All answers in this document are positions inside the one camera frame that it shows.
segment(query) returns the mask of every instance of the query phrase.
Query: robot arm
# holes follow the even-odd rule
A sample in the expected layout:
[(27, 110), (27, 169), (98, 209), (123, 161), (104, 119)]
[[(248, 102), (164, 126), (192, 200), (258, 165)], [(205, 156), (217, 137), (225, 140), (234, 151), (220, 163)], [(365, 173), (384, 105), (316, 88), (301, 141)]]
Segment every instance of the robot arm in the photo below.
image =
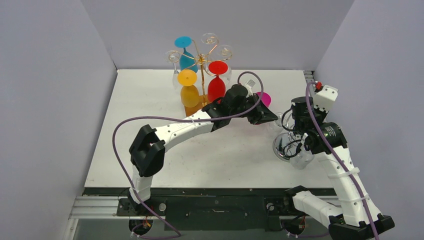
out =
[[(227, 117), (244, 112), (258, 100), (259, 97), (256, 94), (249, 94), (246, 87), (236, 84), (225, 93), (223, 98), (206, 105), (185, 119), (199, 120)], [(246, 117), (253, 125), (278, 119), (262, 102), (252, 111), (240, 117)], [(143, 126), (129, 148), (133, 172), (132, 182), (135, 186), (134, 190), (138, 193), (141, 200), (145, 201), (150, 198), (153, 175), (164, 166), (164, 158), (167, 151), (197, 135), (223, 128), (230, 123), (230, 120), (228, 118), (215, 121), (173, 123), (156, 128), (151, 128), (150, 125)], [(134, 191), (129, 192), (131, 194), (129, 200), (134, 208), (137, 208), (136, 206), (140, 204), (140, 201), (135, 196)]]
[[(339, 126), (333, 122), (324, 122), (327, 113), (336, 100), (337, 89), (328, 85), (317, 86), (317, 89), (315, 96), (309, 98), (311, 105), (314, 106), (313, 114), (326, 139), (344, 161), (349, 172), (344, 171), (323, 143), (307, 111), (305, 97), (293, 99), (291, 106), (292, 117), (295, 122), (293, 132), (298, 136), (303, 136), (301, 147), (296, 148), (296, 153), (298, 151), (310, 151), (321, 163), (339, 197), (341, 207), (331, 205), (311, 194), (305, 187), (298, 186), (286, 191), (287, 208), (291, 211), (300, 211), (310, 215), (326, 226), (331, 237), (335, 240), (347, 238), (353, 240), (370, 239), (373, 237), (370, 222), (350, 175), (356, 178), (365, 195), (378, 233), (393, 228), (393, 220), (390, 216), (382, 215), (366, 193), (358, 177), (359, 169), (354, 167), (352, 163), (347, 141)], [(250, 108), (257, 100), (258, 96), (255, 94), (249, 95), (244, 86), (234, 85), (222, 99), (206, 105), (186, 119), (214, 119), (234, 115)], [(263, 103), (241, 117), (247, 117), (248, 121), (254, 125), (278, 119)], [(149, 125), (143, 126), (129, 149), (133, 164), (134, 190), (141, 200), (145, 201), (150, 198), (153, 175), (163, 167), (165, 153), (169, 149), (197, 135), (225, 127), (230, 123), (230, 120), (173, 123), (157, 128), (151, 128)], [(134, 196), (133, 191), (130, 191), (130, 194), (131, 196), (128, 199), (137, 209), (136, 206), (139, 206), (140, 202)]]
[[(341, 207), (335, 207), (311, 194), (306, 188), (299, 186), (287, 191), (290, 205), (293, 209), (304, 212), (321, 224), (326, 226), (330, 235), (335, 240), (349, 239), (365, 240), (373, 237), (370, 221), (363, 206), (365, 199), (372, 216), (377, 232), (380, 234), (394, 227), (390, 216), (383, 216), (368, 196), (361, 179), (358, 176), (359, 169), (354, 167), (347, 141), (340, 127), (333, 122), (324, 122), (327, 113), (332, 108), (337, 98), (337, 89), (321, 83), (316, 84), (316, 94), (309, 98), (313, 106), (313, 114), (327, 141), (333, 147), (336, 154), (347, 167), (347, 172), (342, 168), (327, 146), (321, 139), (318, 131), (311, 121), (311, 116), (306, 108), (306, 98), (292, 100), (293, 118), (295, 121), (294, 132), (303, 136), (299, 151), (310, 151), (327, 173), (331, 184), (339, 198)], [(296, 159), (296, 166), (305, 167), (310, 161), (302, 162)], [(350, 178), (352, 175), (363, 192), (362, 198), (357, 187)]]

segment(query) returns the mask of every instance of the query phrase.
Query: white table surface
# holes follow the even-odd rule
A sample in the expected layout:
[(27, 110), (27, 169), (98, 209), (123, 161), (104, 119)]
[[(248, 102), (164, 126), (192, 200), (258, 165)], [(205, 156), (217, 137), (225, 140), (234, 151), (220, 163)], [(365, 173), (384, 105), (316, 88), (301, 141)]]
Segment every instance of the white table surface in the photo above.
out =
[[(243, 70), (233, 70), (235, 84)], [(255, 70), (272, 97), (270, 110), (283, 112), (291, 99), (304, 96), (305, 77), (299, 70)], [(184, 118), (184, 109), (172, 85), (173, 70), (121, 69), (97, 141), (85, 182), (86, 188), (123, 188), (130, 183), (112, 149), (112, 132), (122, 120), (136, 116)], [(255, 79), (246, 74), (242, 83)], [(124, 124), (116, 135), (118, 153), (132, 175), (129, 147), (140, 127), (168, 124), (164, 120), (136, 120)], [(154, 175), (153, 188), (332, 188), (324, 169), (314, 160), (305, 169), (294, 169), (279, 160), (272, 150), (278, 133), (266, 124), (250, 125), (246, 118), (213, 133), (199, 135), (165, 154), (162, 170)]]

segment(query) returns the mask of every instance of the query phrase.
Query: lavender wall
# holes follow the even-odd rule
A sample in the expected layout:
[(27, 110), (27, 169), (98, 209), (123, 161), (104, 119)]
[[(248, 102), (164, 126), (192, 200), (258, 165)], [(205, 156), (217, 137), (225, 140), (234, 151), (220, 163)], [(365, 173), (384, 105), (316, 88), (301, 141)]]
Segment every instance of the lavender wall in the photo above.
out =
[(62, 238), (115, 78), (79, 0), (0, 1), (0, 239)]
[(424, 1), (356, 0), (315, 72), (339, 89), (340, 124), (367, 191), (396, 227), (424, 239)]
[(314, 70), (354, 0), (81, 0), (119, 69), (171, 68), (174, 40), (215, 33), (235, 69)]

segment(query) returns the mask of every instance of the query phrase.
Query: purple cable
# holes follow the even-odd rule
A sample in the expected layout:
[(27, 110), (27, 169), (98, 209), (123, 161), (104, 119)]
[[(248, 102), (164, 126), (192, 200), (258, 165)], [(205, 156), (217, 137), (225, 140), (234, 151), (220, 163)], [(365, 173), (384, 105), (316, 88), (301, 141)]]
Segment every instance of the purple cable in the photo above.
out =
[[(232, 119), (232, 118), (238, 118), (241, 117), (245, 114), (247, 114), (248, 112), (252, 111), (254, 108), (256, 108), (256, 106), (261, 102), (262, 100), (262, 96), (264, 93), (264, 84), (262, 83), (261, 78), (254, 72), (252, 71), (244, 71), (242, 72), (238, 78), (237, 78), (237, 83), (240, 83), (240, 78), (245, 75), (245, 74), (251, 74), (253, 76), (255, 76), (257, 78), (257, 80), (259, 81), (260, 84), (260, 95), (259, 95), (259, 99), (254, 103), (254, 105), (247, 109), (246, 111), (243, 111), (241, 113), (238, 114), (234, 114), (234, 115), (230, 115), (230, 116), (223, 116), (223, 117), (215, 117), (215, 118), (206, 118), (206, 119), (193, 119), (193, 120), (184, 120), (184, 119), (178, 119), (178, 118), (172, 118), (172, 117), (164, 117), (164, 116), (136, 116), (136, 117), (132, 117), (132, 118), (128, 118), (126, 120), (123, 120), (122, 122), (120, 122), (115, 129), (113, 130), (113, 134), (112, 134), (112, 147), (113, 147), (113, 152), (115, 153), (116, 159), (120, 165), (120, 167), (122, 168), (126, 178), (129, 181), (129, 184), (131, 184), (131, 188), (132, 191), (135, 195), (135, 197), (137, 198), (137, 200), (141, 203), (141, 205), (146, 208), (151, 214), (153, 214), (155, 217), (157, 217), (159, 220), (161, 220), (166, 226), (168, 226), (170, 229), (172, 229), (177, 235), (174, 236), (142, 236), (142, 235), (137, 235), (138, 237), (142, 238), (142, 239), (150, 239), (150, 240), (160, 240), (160, 239), (175, 239), (175, 238), (179, 238), (181, 237), (181, 233), (180, 231), (178, 231), (174, 226), (172, 226), (169, 222), (167, 222), (165, 219), (163, 219), (161, 216), (159, 216), (156, 212), (154, 212), (149, 206), (147, 206), (142, 199), (140, 198), (139, 194), (135, 191), (135, 186), (133, 181), (131, 180), (130, 175), (128, 174), (128, 171), (125, 169), (124, 164), (122, 163), (121, 158), (119, 157), (118, 154), (118, 150), (117, 150), (117, 146), (115, 144), (115, 138), (118, 132), (118, 129), (131, 121), (134, 120), (141, 120), (141, 119), (158, 119), (158, 120), (167, 120), (167, 121), (174, 121), (174, 122), (178, 122), (178, 123), (192, 123), (192, 122), (211, 122), (211, 121), (220, 121), (220, 120), (227, 120), (227, 119)], [(135, 226), (132, 231), (134, 232), (137, 228), (139, 228), (141, 226), (141, 224)]]
[[(335, 157), (337, 162), (341, 165), (341, 167), (344, 169), (344, 171), (349, 172), (349, 169), (346, 167), (346, 165), (340, 159), (339, 155), (337, 155), (337, 153), (334, 151), (334, 149), (330, 145), (329, 141), (327, 141), (326, 137), (324, 136), (323, 131), (321, 131), (320, 126), (318, 125), (318, 122), (314, 117), (314, 113), (312, 112), (311, 103), (309, 102), (309, 95), (310, 95), (309, 87), (312, 84), (315, 84), (315, 82), (311, 81), (311, 82), (308, 82), (306, 84), (305, 98), (306, 98), (307, 111), (309, 112), (309, 115), (310, 115), (310, 118), (312, 119), (313, 125), (315, 125), (316, 131), (318, 131), (319, 136), (321, 136), (321, 139), (324, 141), (327, 148), (331, 151), (331, 153), (333, 154), (333, 156)], [(371, 213), (370, 213), (370, 208), (368, 207), (367, 200), (364, 198), (365, 197), (364, 192), (362, 192), (362, 189), (359, 186), (359, 183), (356, 180), (356, 178), (352, 174), (350, 174), (349, 177), (352, 180), (353, 184), (355, 185), (355, 187), (356, 187), (356, 189), (359, 193), (359, 196), (362, 198), (363, 207), (365, 209), (366, 216), (368, 217), (369, 224), (371, 225), (371, 229), (372, 229), (372, 233), (374, 234), (374, 238), (375, 238), (375, 240), (380, 240), (379, 234), (378, 234), (377, 229), (376, 229), (376, 225), (374, 224), (373, 217), (371, 216)]]
[(322, 233), (322, 234), (316, 234), (316, 235), (297, 235), (297, 234), (293, 234), (289, 231), (287, 231), (287, 229), (284, 227), (284, 224), (282, 225), (282, 227), (284, 228), (285, 232), (288, 233), (290, 236), (292, 237), (296, 237), (299, 239), (306, 239), (306, 238), (323, 238), (325, 236), (328, 236), (330, 233), (327, 231), (326, 233)]

